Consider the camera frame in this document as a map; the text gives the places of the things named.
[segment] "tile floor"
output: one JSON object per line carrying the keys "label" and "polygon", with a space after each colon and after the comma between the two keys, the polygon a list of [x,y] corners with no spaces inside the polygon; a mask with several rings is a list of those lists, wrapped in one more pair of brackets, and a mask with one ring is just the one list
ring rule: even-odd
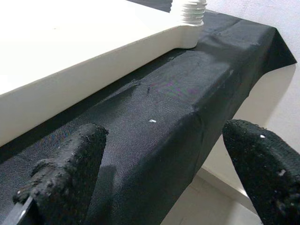
{"label": "tile floor", "polygon": [[161,225],[261,225],[259,217],[196,176]]}

